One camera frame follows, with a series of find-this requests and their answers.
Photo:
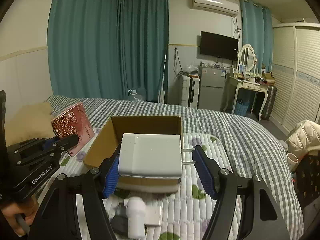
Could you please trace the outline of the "dark grey UGREEN charger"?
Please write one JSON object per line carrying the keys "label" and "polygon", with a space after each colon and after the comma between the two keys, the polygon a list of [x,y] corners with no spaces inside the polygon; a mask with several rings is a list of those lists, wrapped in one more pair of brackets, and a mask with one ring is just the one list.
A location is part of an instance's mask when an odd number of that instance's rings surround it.
{"label": "dark grey UGREEN charger", "polygon": [[123,237],[129,237],[128,231],[128,218],[126,215],[126,209],[123,203],[120,203],[117,207],[114,217],[111,219],[110,224],[114,233],[117,233]]}

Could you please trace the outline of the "red patterned card case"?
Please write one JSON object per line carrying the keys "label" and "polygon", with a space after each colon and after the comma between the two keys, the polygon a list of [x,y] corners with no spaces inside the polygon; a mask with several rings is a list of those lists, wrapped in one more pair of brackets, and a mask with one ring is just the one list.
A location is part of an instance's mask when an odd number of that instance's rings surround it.
{"label": "red patterned card case", "polygon": [[71,157],[76,156],[95,135],[82,102],[65,109],[51,121],[51,125],[54,133],[60,139],[71,134],[76,134],[79,137],[78,144],[68,150]]}

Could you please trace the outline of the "white plug adapter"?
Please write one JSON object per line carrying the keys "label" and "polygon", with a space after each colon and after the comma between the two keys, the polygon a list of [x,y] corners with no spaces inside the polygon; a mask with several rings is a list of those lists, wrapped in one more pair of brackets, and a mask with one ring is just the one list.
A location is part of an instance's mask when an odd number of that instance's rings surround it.
{"label": "white plug adapter", "polygon": [[125,212],[128,219],[128,236],[139,239],[145,236],[146,205],[140,197],[124,199]]}

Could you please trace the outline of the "large white power adapter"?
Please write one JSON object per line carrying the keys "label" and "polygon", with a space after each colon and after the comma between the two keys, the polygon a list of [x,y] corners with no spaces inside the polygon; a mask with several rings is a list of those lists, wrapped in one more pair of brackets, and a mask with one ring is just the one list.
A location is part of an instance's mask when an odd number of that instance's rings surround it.
{"label": "large white power adapter", "polygon": [[123,135],[118,164],[122,177],[179,179],[182,165],[179,134]]}

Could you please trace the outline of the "small white charger cube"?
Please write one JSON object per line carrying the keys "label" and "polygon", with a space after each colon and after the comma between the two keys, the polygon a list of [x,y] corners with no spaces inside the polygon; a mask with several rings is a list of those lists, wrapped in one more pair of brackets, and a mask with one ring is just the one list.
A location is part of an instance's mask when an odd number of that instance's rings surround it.
{"label": "small white charger cube", "polygon": [[146,206],[144,223],[147,226],[161,226],[163,212],[161,206]]}

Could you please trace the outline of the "floral quilted mat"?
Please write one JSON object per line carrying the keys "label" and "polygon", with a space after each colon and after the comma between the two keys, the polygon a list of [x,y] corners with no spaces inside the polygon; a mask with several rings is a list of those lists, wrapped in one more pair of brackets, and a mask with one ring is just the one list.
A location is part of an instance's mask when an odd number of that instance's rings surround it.
{"label": "floral quilted mat", "polygon": [[[39,191],[36,194],[39,204],[58,174],[65,173],[68,177],[74,177],[87,172],[88,169],[83,162],[84,157],[101,128],[93,128],[93,130],[95,131],[94,138],[75,157],[63,153],[60,159],[60,169],[47,181],[42,192]],[[206,155],[216,160],[220,167],[232,171],[227,154],[217,137],[204,133],[183,133],[182,147],[191,148],[195,145],[202,146]],[[103,201],[109,218],[114,217],[118,205],[123,203],[124,199],[133,196],[142,198],[146,205],[162,207],[162,225],[147,226],[146,235],[142,239],[202,239],[216,204],[215,200],[206,195],[193,165],[183,165],[182,178],[176,193],[151,194],[116,189],[113,195]],[[242,208],[240,202],[240,197],[238,197],[228,239],[236,239],[238,234]],[[83,239],[89,239],[84,223],[81,222],[80,226]]]}

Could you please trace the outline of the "green checked bedsheet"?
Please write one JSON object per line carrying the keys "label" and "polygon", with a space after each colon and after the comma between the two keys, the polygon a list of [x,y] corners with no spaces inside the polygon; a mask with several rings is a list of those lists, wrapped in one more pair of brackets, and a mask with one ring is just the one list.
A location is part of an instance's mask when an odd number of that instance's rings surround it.
{"label": "green checked bedsheet", "polygon": [[183,133],[217,137],[232,171],[250,178],[262,176],[271,190],[291,239],[304,233],[303,214],[295,193],[287,155],[280,142],[263,126],[249,118],[228,113],[153,102],[115,99],[83,99],[93,128],[103,128],[112,116],[179,116]]}

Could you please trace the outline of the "blue plastic basket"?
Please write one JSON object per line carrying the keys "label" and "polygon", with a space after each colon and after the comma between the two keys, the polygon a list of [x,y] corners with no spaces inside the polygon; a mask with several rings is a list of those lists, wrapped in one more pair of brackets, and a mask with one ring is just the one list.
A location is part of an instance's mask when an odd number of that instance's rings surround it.
{"label": "blue plastic basket", "polygon": [[238,100],[235,105],[234,114],[245,116],[249,107],[248,101]]}

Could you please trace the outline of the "dark patterned chair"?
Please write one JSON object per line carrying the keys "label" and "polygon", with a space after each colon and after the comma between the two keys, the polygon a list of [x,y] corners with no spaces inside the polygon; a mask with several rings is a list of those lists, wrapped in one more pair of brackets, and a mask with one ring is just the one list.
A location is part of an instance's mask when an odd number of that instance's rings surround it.
{"label": "dark patterned chair", "polygon": [[295,170],[296,194],[302,208],[319,197],[319,155],[307,154]]}

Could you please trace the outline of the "white suitcase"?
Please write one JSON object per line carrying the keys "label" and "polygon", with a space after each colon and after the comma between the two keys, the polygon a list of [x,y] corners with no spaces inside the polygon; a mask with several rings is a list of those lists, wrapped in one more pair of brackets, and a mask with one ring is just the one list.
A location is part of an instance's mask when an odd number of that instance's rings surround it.
{"label": "white suitcase", "polygon": [[182,75],[180,77],[180,105],[197,108],[199,103],[200,77],[198,75]]}

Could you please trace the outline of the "silver mini fridge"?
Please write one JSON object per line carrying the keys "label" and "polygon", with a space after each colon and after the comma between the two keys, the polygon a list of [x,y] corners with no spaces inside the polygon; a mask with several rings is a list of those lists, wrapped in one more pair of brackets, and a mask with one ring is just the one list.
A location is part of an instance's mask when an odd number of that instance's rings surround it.
{"label": "silver mini fridge", "polygon": [[225,81],[224,69],[202,67],[198,109],[220,110]]}

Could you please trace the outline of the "oval vanity mirror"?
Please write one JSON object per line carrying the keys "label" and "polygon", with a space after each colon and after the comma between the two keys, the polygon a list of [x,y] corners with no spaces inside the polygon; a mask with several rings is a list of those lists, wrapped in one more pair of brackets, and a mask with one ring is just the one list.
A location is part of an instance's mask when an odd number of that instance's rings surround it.
{"label": "oval vanity mirror", "polygon": [[250,44],[242,46],[238,56],[238,64],[245,66],[247,72],[253,72],[257,65],[257,54]]}

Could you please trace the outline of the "green curtain by wardrobe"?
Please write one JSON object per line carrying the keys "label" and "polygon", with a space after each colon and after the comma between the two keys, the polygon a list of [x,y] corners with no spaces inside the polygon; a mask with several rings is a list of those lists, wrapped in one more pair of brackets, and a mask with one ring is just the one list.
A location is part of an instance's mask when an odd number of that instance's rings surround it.
{"label": "green curtain by wardrobe", "polygon": [[273,28],[268,7],[240,0],[242,19],[242,43],[250,44],[257,54],[257,68],[272,70]]}

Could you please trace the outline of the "white air conditioner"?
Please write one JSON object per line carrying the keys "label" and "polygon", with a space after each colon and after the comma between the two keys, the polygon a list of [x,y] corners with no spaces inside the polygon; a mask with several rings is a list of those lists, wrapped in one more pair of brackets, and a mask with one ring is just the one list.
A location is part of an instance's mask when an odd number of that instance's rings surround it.
{"label": "white air conditioner", "polygon": [[239,5],[226,0],[193,0],[193,8],[231,16],[236,16],[239,13]]}

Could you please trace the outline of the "black wall television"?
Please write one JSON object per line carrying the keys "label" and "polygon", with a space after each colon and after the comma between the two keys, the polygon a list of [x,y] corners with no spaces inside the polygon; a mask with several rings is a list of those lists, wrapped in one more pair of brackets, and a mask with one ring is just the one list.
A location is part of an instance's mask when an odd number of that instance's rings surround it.
{"label": "black wall television", "polygon": [[202,31],[200,54],[236,61],[238,59],[238,44],[239,40],[236,38]]}

